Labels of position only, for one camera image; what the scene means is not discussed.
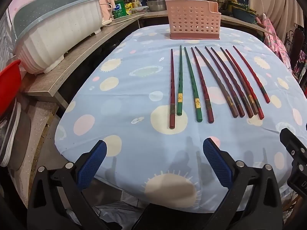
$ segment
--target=light blue tablecloth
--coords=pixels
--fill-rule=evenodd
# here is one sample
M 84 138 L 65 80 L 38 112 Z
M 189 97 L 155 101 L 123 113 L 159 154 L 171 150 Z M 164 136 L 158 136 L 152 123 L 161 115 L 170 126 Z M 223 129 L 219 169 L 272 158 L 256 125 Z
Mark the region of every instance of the light blue tablecloth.
M 99 65 L 70 103 L 55 135 L 59 152 L 74 162 L 98 140 L 104 140 L 108 152 L 97 179 L 139 199 L 189 212 L 214 211 L 227 191 L 203 154 L 202 145 L 207 137 L 212 137 L 234 160 L 255 167 L 271 164 L 282 186 L 291 170 L 292 158 L 280 143 L 279 133 L 288 127 L 306 145 L 306 98 L 284 64 L 257 38 L 228 28 L 221 28 L 220 38 L 170 40 L 169 25 L 133 32 Z M 171 130 L 170 49 L 174 50 L 177 94 L 180 45 L 187 47 L 193 65 L 203 122 L 195 119 L 183 53 L 184 112 L 176 116 L 176 128 Z M 232 45 L 246 56 L 257 73 L 271 98 L 269 104 Z M 193 46 L 198 46 L 210 60 L 222 81 L 204 46 L 216 51 L 222 46 L 232 53 L 262 106 L 265 115 L 262 121 L 258 116 L 233 118 L 216 81 L 199 58 L 215 120 L 208 123 L 190 49 Z M 229 62 L 225 62 L 240 84 Z

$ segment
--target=red plastic bowl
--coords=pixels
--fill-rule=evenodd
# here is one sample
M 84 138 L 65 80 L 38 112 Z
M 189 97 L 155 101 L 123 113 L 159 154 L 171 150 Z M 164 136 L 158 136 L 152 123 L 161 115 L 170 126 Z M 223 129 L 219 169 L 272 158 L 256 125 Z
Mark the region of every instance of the red plastic bowl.
M 20 88 L 21 75 L 19 64 L 20 60 L 16 60 L 0 72 L 0 117 L 6 111 Z

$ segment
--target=green container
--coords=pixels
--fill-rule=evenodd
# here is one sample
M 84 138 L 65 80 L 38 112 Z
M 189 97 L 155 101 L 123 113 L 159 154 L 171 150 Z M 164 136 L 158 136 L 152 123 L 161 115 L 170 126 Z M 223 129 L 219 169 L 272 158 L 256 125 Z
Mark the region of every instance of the green container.
M 114 19 L 126 16 L 126 9 L 125 9 L 125 3 L 124 0 L 114 0 L 116 8 L 112 9 L 112 14 L 114 16 Z

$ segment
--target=dark red chopstick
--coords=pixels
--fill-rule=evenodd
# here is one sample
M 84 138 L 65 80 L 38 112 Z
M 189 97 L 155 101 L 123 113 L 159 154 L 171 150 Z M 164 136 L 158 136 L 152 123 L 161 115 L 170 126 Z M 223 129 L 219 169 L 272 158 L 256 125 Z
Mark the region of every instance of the dark red chopstick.
M 255 74 L 254 70 L 252 69 L 251 65 L 247 62 L 247 60 L 243 57 L 243 55 L 240 53 L 240 51 L 235 47 L 233 46 L 233 48 L 237 51 L 237 53 L 240 55 L 241 59 L 244 61 L 244 63 L 246 64 L 246 66 L 248 67 L 248 69 L 251 71 L 251 74 L 253 75 L 254 79 L 256 80 L 263 96 L 264 96 L 264 99 L 266 100 L 267 103 L 270 102 L 270 98 L 266 92 L 266 90 L 264 89 L 262 83 L 260 82 L 260 80 L 258 79 L 257 75 Z
M 261 106 L 259 104 L 259 101 L 256 97 L 256 94 L 254 93 L 254 90 L 253 88 L 251 87 L 251 84 L 248 82 L 248 79 L 246 78 L 245 74 L 243 73 L 241 67 L 238 65 L 237 61 L 234 59 L 234 57 L 231 55 L 231 53 L 229 53 L 229 51 L 226 49 L 226 52 L 228 53 L 229 57 L 232 59 L 232 61 L 234 62 L 236 68 L 238 69 L 238 71 L 240 72 L 243 80 L 245 81 L 250 93 L 251 93 L 251 96 L 253 97 L 253 100 L 255 101 L 256 103 L 256 106 L 257 106 L 257 109 L 258 109 L 258 114 L 259 114 L 259 118 L 260 119 L 264 119 L 264 114 L 263 114 L 263 111 L 261 109 Z
M 219 72 L 221 73 L 221 75 L 222 75 L 222 77 L 223 77 L 223 79 L 224 79 L 224 81 L 225 81 L 225 83 L 226 83 L 226 85 L 227 85 L 227 87 L 228 87 L 228 89 L 229 89 L 229 91 L 230 91 L 230 94 L 231 94 L 231 96 L 232 96 L 232 98 L 233 98 L 233 100 L 234 100 L 234 103 L 235 103 L 235 105 L 236 105 L 236 107 L 237 107 L 237 109 L 238 109 L 238 112 L 239 112 L 240 117 L 244 117 L 244 116 L 245 116 L 245 112 L 244 112 L 244 110 L 243 110 L 243 107 L 242 107 L 242 105 L 241 105 L 241 103 L 240 103 L 240 100 L 239 100 L 239 98 L 238 98 L 236 92 L 235 92 L 234 89 L 232 88 L 232 85 L 231 85 L 231 83 L 229 82 L 229 80 L 228 80 L 226 74 L 224 73 L 223 69 L 220 67 L 219 63 L 218 63 L 217 60 L 214 58 L 214 56 L 212 55 L 212 53 L 209 51 L 209 49 L 208 49 L 207 47 L 205 47 L 205 49 L 207 50 L 207 52 L 209 53 L 211 59 L 212 59 L 213 62 L 215 63 L 215 65 L 216 65 L 216 67 L 218 68 Z
M 248 117 L 249 117 L 249 118 L 252 118 L 253 115 L 254 115 L 253 110 L 255 110 L 255 114 L 258 114 L 258 109 L 257 109 L 257 106 L 256 106 L 256 104 L 255 104 L 255 101 L 254 101 L 253 97 L 251 96 L 251 93 L 250 93 L 250 91 L 248 90 L 248 87 L 247 87 L 247 85 L 245 84 L 245 82 L 244 82 L 244 80 L 243 80 L 241 74 L 239 73 L 238 69 L 235 67 L 235 65 L 234 65 L 234 63 L 232 62 L 232 60 L 230 59 L 230 57 L 225 53 L 225 51 L 224 51 L 224 49 L 223 49 L 222 47 L 221 47 L 220 49 L 222 50 L 223 54 L 226 56 L 227 60 L 229 61 L 230 65 L 231 65 L 231 67 L 233 68 L 234 72 L 236 73 L 237 77 L 239 78 L 241 85 L 243 86 L 243 89 L 244 89 L 244 91 L 245 91 L 245 93 L 246 93 L 247 99 L 246 99 L 246 97 L 245 97 L 245 94 L 244 94 L 242 91 L 241 91 L 242 94 L 241 94 L 240 92 L 239 92 L 239 94 L 241 94 L 241 99 L 242 99 L 242 101 L 243 101 L 243 103 L 244 103 L 244 105 L 245 105 L 245 109 L 246 109 L 246 111 L 247 111 L 247 113 L 248 113 Z
M 171 99 L 169 106 L 169 128 L 175 128 L 175 77 L 174 77 L 174 57 L 171 49 Z
M 198 76 L 199 76 L 199 79 L 201 81 L 201 88 L 203 90 L 203 94 L 204 94 L 204 98 L 205 98 L 208 122 L 213 123 L 214 122 L 213 111 L 212 111 L 210 97 L 209 97 L 209 94 L 208 94 L 206 83 L 205 83 L 205 80 L 204 80 L 204 77 L 203 77 L 203 73 L 201 72 L 201 67 L 199 66 L 198 59 L 196 58 L 196 55 L 195 55 L 192 47 L 191 47 L 191 50 L 192 50 L 192 54 L 193 54 L 193 57 L 194 57 L 194 60 L 195 60 Z
M 241 87 L 239 86 L 239 84 L 237 83 L 236 79 L 233 77 L 231 71 L 228 69 L 228 67 L 226 66 L 225 62 L 221 59 L 221 57 L 217 54 L 217 52 L 211 47 L 211 50 L 214 52 L 214 54 L 217 56 L 217 58 L 219 59 L 219 61 L 222 63 L 224 69 L 226 70 L 226 72 L 228 73 L 228 76 L 230 77 L 232 83 L 234 84 L 234 86 L 236 87 L 238 93 L 239 93 L 239 96 L 241 97 L 242 99 L 242 102 L 244 104 L 244 107 L 248 113 L 248 117 L 251 118 L 253 117 L 253 111 L 251 110 L 251 107 L 248 103 L 248 100 L 246 99 L 244 93 L 242 92 L 241 90 Z
M 237 109 L 235 108 L 234 103 L 232 102 L 232 99 L 231 99 L 228 91 L 226 90 L 225 86 L 221 82 L 221 79 L 217 76 L 215 70 L 212 68 L 212 66 L 207 61 L 206 57 L 201 53 L 201 51 L 197 47 L 195 47 L 195 49 L 197 50 L 199 55 L 204 60 L 204 62 L 206 63 L 207 67 L 209 68 L 212 76 L 214 77 L 214 79 L 216 80 L 217 84 L 219 85 L 219 87 L 220 87 L 220 89 L 222 91 L 222 94 L 224 95 L 224 98 L 226 99 L 226 102 L 227 102 L 227 104 L 228 104 L 228 106 L 230 108 L 231 114 L 233 115 L 234 118 L 238 117 L 239 113 L 238 113 Z

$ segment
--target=pink plastic basket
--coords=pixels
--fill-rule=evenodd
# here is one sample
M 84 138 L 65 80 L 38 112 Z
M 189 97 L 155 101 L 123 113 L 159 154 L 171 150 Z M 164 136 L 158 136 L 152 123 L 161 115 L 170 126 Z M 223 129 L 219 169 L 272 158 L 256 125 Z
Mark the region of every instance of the pink plastic basket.
M 217 2 L 166 0 L 171 39 L 220 39 Z

